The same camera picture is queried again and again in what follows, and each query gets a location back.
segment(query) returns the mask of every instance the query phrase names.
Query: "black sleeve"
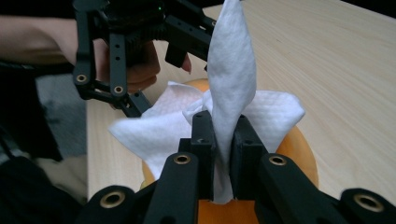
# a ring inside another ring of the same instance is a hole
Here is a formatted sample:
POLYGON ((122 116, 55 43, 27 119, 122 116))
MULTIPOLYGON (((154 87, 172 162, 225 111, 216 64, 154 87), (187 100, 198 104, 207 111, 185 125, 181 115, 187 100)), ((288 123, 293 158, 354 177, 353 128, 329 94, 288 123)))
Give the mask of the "black sleeve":
POLYGON ((73 0, 6 0, 0 15, 74 18, 73 0))
POLYGON ((32 161, 16 157, 0 165, 1 223, 75 223, 81 209, 32 161))

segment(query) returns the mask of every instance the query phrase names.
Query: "dark floor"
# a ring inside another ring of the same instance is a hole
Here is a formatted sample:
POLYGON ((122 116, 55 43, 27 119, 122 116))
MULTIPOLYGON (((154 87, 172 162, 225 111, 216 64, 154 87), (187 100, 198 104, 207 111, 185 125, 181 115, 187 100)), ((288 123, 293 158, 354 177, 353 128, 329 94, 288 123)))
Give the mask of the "dark floor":
MULTIPOLYGON (((86 102, 79 98, 72 75, 47 76, 37 79, 42 105, 49 126, 64 157, 86 153, 86 102)), ((12 139, 6 137, 14 154, 19 154, 12 139)), ((7 156, 0 150, 0 161, 7 156)))

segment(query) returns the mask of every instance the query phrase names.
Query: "human arm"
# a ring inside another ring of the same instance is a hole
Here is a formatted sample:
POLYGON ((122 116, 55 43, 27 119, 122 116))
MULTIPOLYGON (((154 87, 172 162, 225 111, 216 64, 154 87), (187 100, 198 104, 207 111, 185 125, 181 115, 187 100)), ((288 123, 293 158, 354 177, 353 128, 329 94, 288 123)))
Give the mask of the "human arm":
MULTIPOLYGON (((0 59, 29 64, 76 64, 78 49, 75 20, 0 16, 0 59)), ((109 79, 108 46, 102 39, 93 41, 97 77, 109 79)), ((160 65, 152 42, 143 47, 142 63, 128 68, 128 90, 145 89, 156 81, 160 65)), ((186 57, 182 68, 191 71, 186 57)))

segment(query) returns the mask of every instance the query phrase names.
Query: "tissue paper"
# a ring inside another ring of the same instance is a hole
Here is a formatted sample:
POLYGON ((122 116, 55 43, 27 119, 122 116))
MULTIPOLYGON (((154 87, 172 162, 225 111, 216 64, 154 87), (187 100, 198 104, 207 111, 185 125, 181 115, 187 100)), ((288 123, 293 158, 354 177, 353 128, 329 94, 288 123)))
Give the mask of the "tissue paper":
MULTIPOLYGON (((196 112, 211 108, 210 91, 169 82, 155 105, 140 119, 119 119, 109 131, 141 158, 158 179, 168 156, 178 150, 180 138, 191 137, 189 120, 196 112)), ((281 91, 256 91, 253 101, 242 111, 269 152, 275 152, 289 130, 304 116, 299 99, 281 91)), ((215 183, 217 192, 223 189, 215 183)), ((232 193, 221 193, 215 203, 226 203, 232 193)))
POLYGON ((256 92, 254 53, 239 0, 224 2, 210 42, 207 75, 213 99, 213 128, 219 147, 215 202, 227 203, 233 196, 228 176, 233 130, 256 92))

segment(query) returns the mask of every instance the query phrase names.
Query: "table surface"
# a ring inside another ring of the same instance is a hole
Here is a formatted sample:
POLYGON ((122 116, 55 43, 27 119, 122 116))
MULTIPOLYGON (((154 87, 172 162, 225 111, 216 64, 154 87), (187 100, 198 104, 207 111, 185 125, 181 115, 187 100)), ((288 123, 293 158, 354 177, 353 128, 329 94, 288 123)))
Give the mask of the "table surface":
MULTIPOLYGON (((298 123, 318 166, 319 189, 372 190, 396 204, 396 20, 336 0, 243 2, 257 61, 257 89, 287 91, 306 114, 298 123)), ((205 14, 216 19, 221 7, 205 14)), ((168 80, 206 77, 191 57, 191 75, 164 61, 145 90, 154 103, 168 80)), ((87 109, 90 197, 109 185, 139 190, 141 160, 107 130, 124 115, 90 100, 87 109)))

